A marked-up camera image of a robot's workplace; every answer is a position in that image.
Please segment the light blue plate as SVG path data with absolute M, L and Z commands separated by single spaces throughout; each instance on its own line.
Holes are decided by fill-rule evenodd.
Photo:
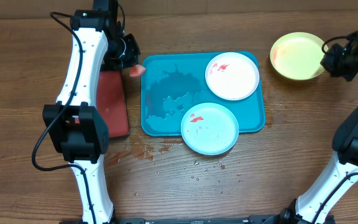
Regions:
M 180 131 L 190 149 L 199 154 L 217 156 L 235 145 L 239 124 L 226 107 L 217 103 L 201 103 L 185 113 Z

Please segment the teal plastic tray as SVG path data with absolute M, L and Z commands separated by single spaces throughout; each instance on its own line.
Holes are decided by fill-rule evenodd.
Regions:
M 254 133 L 266 122 L 262 87 L 243 100 L 224 100 L 207 86 L 216 52 L 152 55 L 143 61 L 141 126 L 149 136 L 181 136 L 219 127 Z

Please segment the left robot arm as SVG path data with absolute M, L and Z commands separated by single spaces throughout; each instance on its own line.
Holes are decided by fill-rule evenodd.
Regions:
M 99 74 L 126 68 L 144 73 L 135 37 L 125 33 L 126 21 L 117 19 L 123 11 L 117 0 L 97 0 L 90 10 L 77 10 L 70 23 L 62 25 L 73 38 L 70 63 L 56 102 L 43 108 L 46 128 L 32 151 L 32 164 L 38 170 L 73 171 L 83 207 L 79 223 L 114 223 L 103 166 L 109 131 L 96 107 Z M 36 154 L 46 136 L 63 155 L 64 165 L 38 165 Z

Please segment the yellow-green plate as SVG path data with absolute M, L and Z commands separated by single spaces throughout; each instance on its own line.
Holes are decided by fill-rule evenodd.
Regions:
M 285 78 L 310 80 L 324 72 L 320 64 L 323 44 L 319 37 L 306 32 L 285 34 L 272 45 L 270 62 Z

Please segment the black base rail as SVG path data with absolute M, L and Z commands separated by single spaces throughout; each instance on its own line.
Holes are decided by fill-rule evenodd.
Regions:
M 273 215 L 251 215 L 247 218 L 212 218 L 212 219 L 172 219 L 145 220 L 143 218 L 115 219 L 112 224 L 268 224 L 273 223 Z

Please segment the pink sponge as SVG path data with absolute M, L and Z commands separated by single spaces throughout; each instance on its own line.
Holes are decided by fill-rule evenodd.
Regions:
M 131 67 L 129 75 L 131 77 L 141 77 L 146 71 L 143 65 L 137 64 Z

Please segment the white pink plate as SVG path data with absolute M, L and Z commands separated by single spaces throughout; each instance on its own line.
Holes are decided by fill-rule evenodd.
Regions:
M 218 97 L 237 101 L 256 91 L 260 74 L 256 63 L 237 52 L 225 52 L 209 61 L 205 70 L 208 88 Z

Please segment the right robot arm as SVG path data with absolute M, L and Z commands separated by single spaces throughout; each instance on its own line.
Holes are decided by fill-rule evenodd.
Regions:
M 347 44 L 332 45 L 321 65 L 332 77 L 353 80 L 358 73 L 358 30 L 345 36 Z M 313 185 L 266 223 L 334 223 L 328 214 L 358 181 L 358 107 L 333 137 L 333 155 Z

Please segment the black tray with pink water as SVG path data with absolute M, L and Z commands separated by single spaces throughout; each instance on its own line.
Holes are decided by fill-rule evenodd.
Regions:
M 121 72 L 100 72 L 96 107 L 109 129 L 110 139 L 123 138 L 129 134 L 129 120 Z

